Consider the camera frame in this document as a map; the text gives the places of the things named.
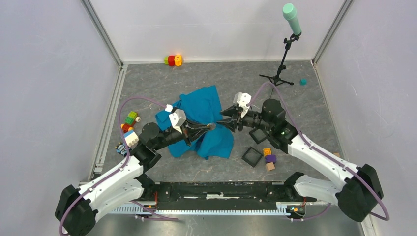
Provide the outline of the teal blue cloth garment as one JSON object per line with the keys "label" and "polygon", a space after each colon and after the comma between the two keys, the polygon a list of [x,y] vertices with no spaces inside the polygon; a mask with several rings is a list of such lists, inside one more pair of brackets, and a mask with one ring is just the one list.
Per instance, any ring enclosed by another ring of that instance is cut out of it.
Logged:
{"label": "teal blue cloth garment", "polygon": [[[182,94],[173,106],[182,109],[188,119],[198,123],[216,123],[223,119],[216,86],[202,87],[192,93]],[[182,140],[169,145],[168,149],[175,158],[181,157],[188,151],[194,151],[199,157],[208,160],[215,156],[228,159],[233,146],[232,132],[223,125],[217,125],[214,130],[206,132],[190,146]]]}

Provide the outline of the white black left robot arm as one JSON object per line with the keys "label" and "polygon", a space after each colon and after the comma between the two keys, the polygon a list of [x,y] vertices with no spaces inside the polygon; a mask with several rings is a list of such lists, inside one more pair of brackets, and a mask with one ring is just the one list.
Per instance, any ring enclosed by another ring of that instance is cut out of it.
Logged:
{"label": "white black left robot arm", "polygon": [[179,130],[161,130],[154,122],[144,125],[139,142],[121,163],[83,186],[70,184],[62,190],[55,211],[59,235],[85,236],[104,215],[120,205],[138,198],[151,199],[154,186],[139,179],[145,178],[146,171],[161,158],[157,151],[180,141],[189,145],[215,128],[215,123],[190,120]]}

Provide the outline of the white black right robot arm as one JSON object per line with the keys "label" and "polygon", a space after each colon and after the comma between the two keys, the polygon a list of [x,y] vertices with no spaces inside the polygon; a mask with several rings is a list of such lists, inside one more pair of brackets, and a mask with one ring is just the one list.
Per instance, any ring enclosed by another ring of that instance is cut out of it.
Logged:
{"label": "white black right robot arm", "polygon": [[290,176],[284,195],[291,201],[311,197],[337,205],[350,219],[362,222],[384,196],[377,171],[369,164],[358,166],[341,159],[314,143],[286,121],[286,111],[280,101],[267,99],[259,112],[235,102],[221,111],[225,119],[218,121],[231,131],[251,127],[263,131],[270,144],[295,157],[321,174],[327,180],[309,177],[303,173]]}

